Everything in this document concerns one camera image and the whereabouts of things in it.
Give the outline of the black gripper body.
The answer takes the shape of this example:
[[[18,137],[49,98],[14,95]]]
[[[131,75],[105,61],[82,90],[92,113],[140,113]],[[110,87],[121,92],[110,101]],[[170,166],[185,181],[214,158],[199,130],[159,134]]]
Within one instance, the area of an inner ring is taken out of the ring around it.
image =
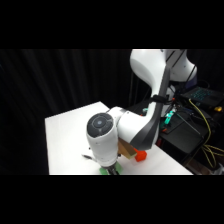
[[[107,173],[108,173],[109,175],[118,175],[118,174],[119,174],[119,172],[117,171],[115,165],[108,167],[108,168],[106,169],[106,171],[107,171]]]

